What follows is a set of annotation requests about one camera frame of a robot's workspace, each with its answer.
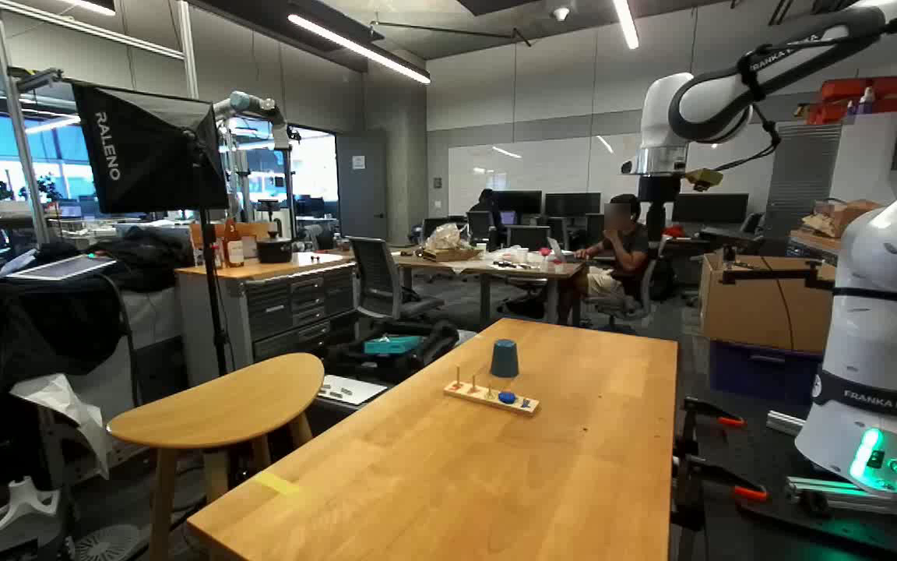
softbox light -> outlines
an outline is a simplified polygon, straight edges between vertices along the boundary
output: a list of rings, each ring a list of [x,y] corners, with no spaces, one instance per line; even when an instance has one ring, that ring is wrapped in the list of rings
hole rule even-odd
[[[77,81],[73,89],[102,213],[228,206],[208,104]]]

office chair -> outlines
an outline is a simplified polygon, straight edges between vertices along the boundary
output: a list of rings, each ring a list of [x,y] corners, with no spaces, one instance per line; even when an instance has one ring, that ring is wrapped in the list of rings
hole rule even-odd
[[[422,317],[430,308],[440,308],[442,298],[405,303],[400,272],[386,241],[379,238],[353,238],[359,295],[354,308],[374,322]]]
[[[469,220],[469,241],[472,243],[495,246],[491,207],[469,207],[468,220]]]
[[[646,272],[638,277],[638,285],[625,285],[625,298],[592,298],[596,311],[607,313],[607,331],[635,331],[633,323],[643,323],[655,311],[650,284],[658,272],[658,253],[648,253]]]
[[[571,246],[571,225],[565,216],[539,216],[537,225],[545,225],[548,228],[548,238],[555,243],[559,243],[565,248]]]
[[[515,225],[515,228],[508,228],[508,246],[527,246],[527,248],[548,246],[548,225]]]

green light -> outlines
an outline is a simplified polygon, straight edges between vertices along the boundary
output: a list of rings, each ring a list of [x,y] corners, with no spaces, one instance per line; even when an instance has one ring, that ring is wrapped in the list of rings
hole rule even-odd
[[[882,431],[873,427],[863,433],[861,447],[855,447],[854,463],[849,463],[854,479],[867,484],[863,469],[867,469],[867,462],[873,457],[873,452],[878,447],[878,443],[882,443]]]

stool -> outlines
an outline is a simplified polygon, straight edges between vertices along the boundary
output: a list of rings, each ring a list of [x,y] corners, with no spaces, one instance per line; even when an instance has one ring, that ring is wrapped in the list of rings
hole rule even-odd
[[[223,446],[252,443],[256,463],[269,467],[269,433],[289,425],[295,446],[310,440],[305,407],[324,384],[314,356],[273,356],[208,384],[131,407],[109,420],[114,440],[157,447],[157,506],[148,559],[167,559],[176,452],[202,447],[204,500],[228,493]]]

seated person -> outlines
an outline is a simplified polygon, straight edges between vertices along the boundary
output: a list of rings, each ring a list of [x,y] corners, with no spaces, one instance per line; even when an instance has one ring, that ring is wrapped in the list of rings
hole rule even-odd
[[[638,277],[648,260],[648,238],[638,225],[638,195],[621,193],[611,202],[611,218],[603,220],[603,238],[584,248],[575,248],[575,259],[592,259],[592,266],[572,280],[559,284],[556,322],[579,323],[579,298],[607,298],[624,303],[625,293],[635,293]]]

